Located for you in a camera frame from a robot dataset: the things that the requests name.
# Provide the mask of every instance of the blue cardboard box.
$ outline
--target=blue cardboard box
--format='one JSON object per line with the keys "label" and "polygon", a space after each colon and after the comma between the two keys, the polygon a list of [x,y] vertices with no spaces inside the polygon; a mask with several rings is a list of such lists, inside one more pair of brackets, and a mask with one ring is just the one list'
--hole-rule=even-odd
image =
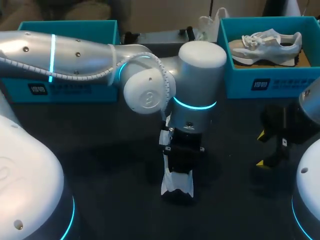
{"label": "blue cardboard box", "polygon": [[[236,68],[228,43],[269,29],[285,35],[300,32],[311,67]],[[314,17],[223,18],[217,42],[227,53],[224,80],[230,99],[297,97],[320,77],[320,26]]]}
{"label": "blue cardboard box", "polygon": [[[26,21],[21,23],[18,30],[55,34],[101,44],[120,44],[116,20]],[[118,90],[102,83],[61,84],[2,78],[0,87],[11,103],[111,103],[118,99]]]}

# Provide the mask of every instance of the box label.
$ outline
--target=box label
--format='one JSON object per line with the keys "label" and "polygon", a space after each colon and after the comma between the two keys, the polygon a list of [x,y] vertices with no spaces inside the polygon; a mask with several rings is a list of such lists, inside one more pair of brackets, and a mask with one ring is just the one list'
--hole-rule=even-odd
{"label": "box label", "polygon": [[304,79],[274,79],[272,81],[271,88],[273,90],[295,90],[300,89],[301,91],[312,84],[315,78],[304,78]]}
{"label": "box label", "polygon": [[29,83],[28,87],[32,95],[48,95],[46,86],[43,83]]}
{"label": "box label", "polygon": [[256,78],[253,81],[251,91],[264,91],[269,87],[270,78]]}
{"label": "box label", "polygon": [[51,84],[52,95],[82,95],[91,94],[92,89],[89,84]]}

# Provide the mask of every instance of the spiral cable wrap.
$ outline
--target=spiral cable wrap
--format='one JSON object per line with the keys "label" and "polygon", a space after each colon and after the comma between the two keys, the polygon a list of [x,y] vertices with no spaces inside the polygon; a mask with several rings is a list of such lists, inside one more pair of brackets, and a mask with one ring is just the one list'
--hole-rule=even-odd
{"label": "spiral cable wrap", "polygon": [[169,83],[169,73],[166,70],[165,66],[163,65],[163,63],[161,62],[161,60],[154,55],[153,53],[150,52],[139,52],[135,55],[132,55],[130,57],[125,58],[122,61],[117,62],[116,64],[113,63],[113,66],[108,68],[105,71],[102,71],[100,73],[97,74],[93,74],[93,75],[87,75],[87,76],[78,76],[78,75],[66,75],[66,74],[60,74],[60,73],[56,73],[56,72],[50,72],[48,70],[39,68],[39,67],[34,67],[25,63],[21,63],[21,62],[17,62],[14,60],[10,60],[4,57],[0,57],[0,62],[5,63],[5,64],[9,64],[11,66],[14,66],[16,68],[20,68],[29,72],[33,72],[33,73],[37,73],[37,74],[41,74],[41,75],[45,75],[48,77],[53,77],[53,78],[57,78],[57,79],[62,79],[62,80],[67,80],[67,81],[75,81],[75,82],[86,82],[86,81],[93,81],[93,80],[97,80],[103,77],[106,77],[109,74],[112,74],[112,78],[110,81],[110,85],[112,85],[114,78],[115,78],[115,72],[117,68],[120,68],[121,66],[123,66],[124,64],[130,62],[131,60],[134,60],[136,58],[142,57],[142,56],[147,56],[150,57],[151,59],[153,59],[158,67],[159,70],[162,74],[163,80],[164,80],[164,104],[161,108],[161,115],[162,115],[162,119],[165,120],[166,116],[165,116],[165,110],[167,108],[167,105],[169,103],[170,100],[170,83]]}

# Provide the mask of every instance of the dark tabletop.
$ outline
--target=dark tabletop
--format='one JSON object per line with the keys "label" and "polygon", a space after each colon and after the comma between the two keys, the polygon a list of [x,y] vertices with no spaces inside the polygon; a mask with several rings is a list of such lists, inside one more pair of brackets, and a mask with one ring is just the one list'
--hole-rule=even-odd
{"label": "dark tabletop", "polygon": [[316,138],[294,146],[290,161],[272,172],[252,168],[275,147],[274,140],[257,141],[260,112],[265,104],[290,101],[226,99],[221,87],[203,136],[207,156],[194,173],[199,192],[194,206],[160,197],[158,114],[138,115],[121,96],[109,104],[13,109],[60,160],[82,217],[81,240],[292,240],[296,168]]}

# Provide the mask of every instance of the white sneaker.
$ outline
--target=white sneaker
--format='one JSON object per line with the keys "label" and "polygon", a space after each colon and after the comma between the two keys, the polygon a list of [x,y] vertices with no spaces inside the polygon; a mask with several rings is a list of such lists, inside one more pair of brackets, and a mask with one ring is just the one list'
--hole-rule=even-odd
{"label": "white sneaker", "polygon": [[302,47],[302,35],[283,35],[270,29],[251,36],[229,42],[232,58],[244,65],[252,65],[259,60],[268,60],[277,65],[294,66],[295,57]]}

